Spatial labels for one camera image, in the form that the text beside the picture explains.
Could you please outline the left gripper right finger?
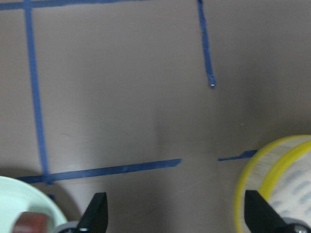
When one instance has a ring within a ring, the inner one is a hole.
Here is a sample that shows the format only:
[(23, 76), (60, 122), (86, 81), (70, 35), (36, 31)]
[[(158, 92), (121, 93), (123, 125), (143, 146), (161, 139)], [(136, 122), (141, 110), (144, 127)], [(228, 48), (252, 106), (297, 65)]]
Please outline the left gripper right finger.
[(289, 225), (256, 190), (246, 190), (244, 221), (251, 233), (290, 233)]

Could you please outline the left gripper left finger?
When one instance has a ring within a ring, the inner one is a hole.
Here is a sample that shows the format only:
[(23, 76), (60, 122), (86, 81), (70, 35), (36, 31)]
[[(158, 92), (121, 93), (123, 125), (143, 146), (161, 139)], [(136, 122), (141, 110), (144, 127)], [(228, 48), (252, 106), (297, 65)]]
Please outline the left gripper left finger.
[(108, 227), (108, 204), (105, 192), (96, 193), (75, 228), (76, 233), (105, 233)]

